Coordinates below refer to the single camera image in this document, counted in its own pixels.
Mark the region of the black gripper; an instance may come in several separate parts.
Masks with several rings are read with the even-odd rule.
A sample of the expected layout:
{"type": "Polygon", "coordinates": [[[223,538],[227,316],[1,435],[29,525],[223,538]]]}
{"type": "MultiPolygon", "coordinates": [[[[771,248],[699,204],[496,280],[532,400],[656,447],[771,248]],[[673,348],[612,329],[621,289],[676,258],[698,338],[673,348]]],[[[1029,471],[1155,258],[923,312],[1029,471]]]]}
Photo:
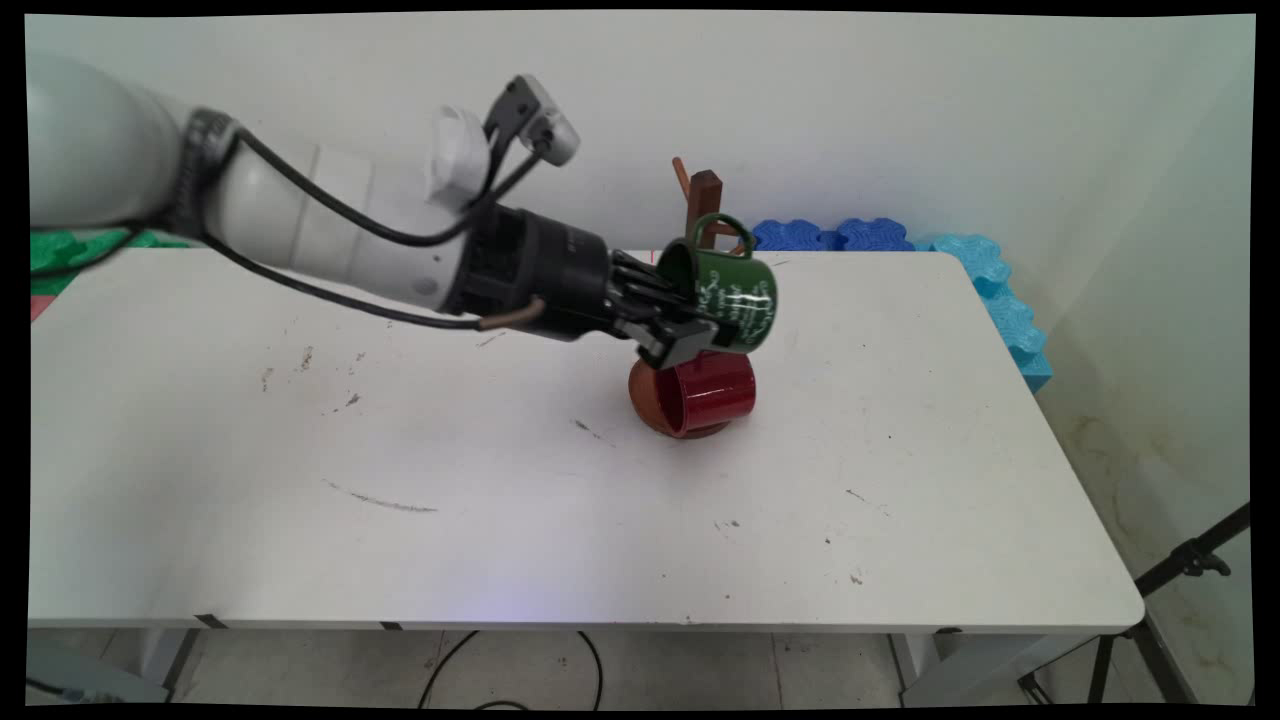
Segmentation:
{"type": "Polygon", "coordinates": [[[654,263],[590,232],[497,206],[472,227],[454,278],[454,309],[498,328],[573,342],[588,333],[631,340],[649,368],[727,352],[739,323],[704,311],[694,250],[654,263]]]}

